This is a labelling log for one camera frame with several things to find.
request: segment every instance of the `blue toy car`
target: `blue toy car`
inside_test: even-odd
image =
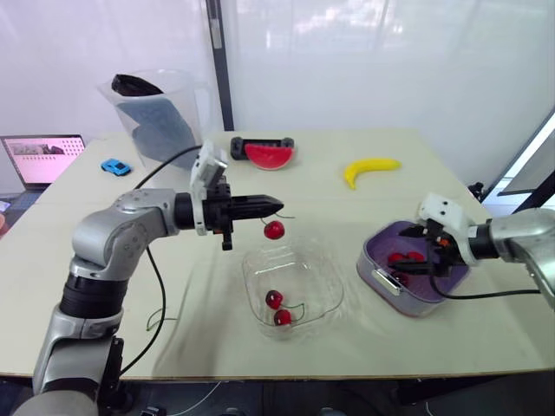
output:
[[[115,176],[124,176],[131,172],[131,166],[120,162],[118,159],[108,159],[102,162],[101,169],[105,172],[111,172]]]

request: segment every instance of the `white table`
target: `white table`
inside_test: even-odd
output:
[[[258,329],[240,271],[246,250],[269,243],[263,225],[235,223],[235,250],[221,237],[194,231],[152,244],[163,274],[170,317],[153,348],[129,371],[138,379],[392,378],[497,374],[555,367],[555,319],[541,296],[445,302],[423,319],[395,312],[356,274],[362,242],[387,223],[412,219],[430,191],[463,205],[476,221],[486,210],[422,144],[412,130],[221,133],[216,142],[243,137],[295,139],[298,156],[282,171],[259,171],[232,161],[226,176],[234,195],[266,193],[285,203],[287,236],[323,236],[337,260],[345,300],[336,318],[312,334],[275,341]],[[134,172],[101,172],[110,157]],[[342,168],[353,159],[391,157],[394,172],[372,172],[351,191]],[[31,374],[49,321],[62,295],[75,225],[110,205],[144,175],[130,140],[113,134],[85,153],[0,240],[3,353],[1,374]],[[474,268],[458,293],[533,287],[522,265],[498,260]],[[124,364],[146,345],[148,316],[160,306],[152,267],[143,257],[130,281],[119,336]]]

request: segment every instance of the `laptop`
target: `laptop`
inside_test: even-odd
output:
[[[77,159],[85,144],[78,134],[2,136],[0,140],[25,188],[4,212],[12,226]]]

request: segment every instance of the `wall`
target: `wall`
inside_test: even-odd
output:
[[[222,3],[238,130],[417,127],[490,185],[555,105],[552,0]]]
[[[121,131],[95,86],[118,72],[176,68],[212,86],[222,129],[203,0],[18,0],[0,3],[0,135]],[[208,97],[199,97],[206,113]],[[21,184],[0,149],[0,193]]]

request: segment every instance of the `laptop screen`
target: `laptop screen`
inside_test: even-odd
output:
[[[25,185],[51,184],[85,148],[78,135],[2,137],[2,142]]]

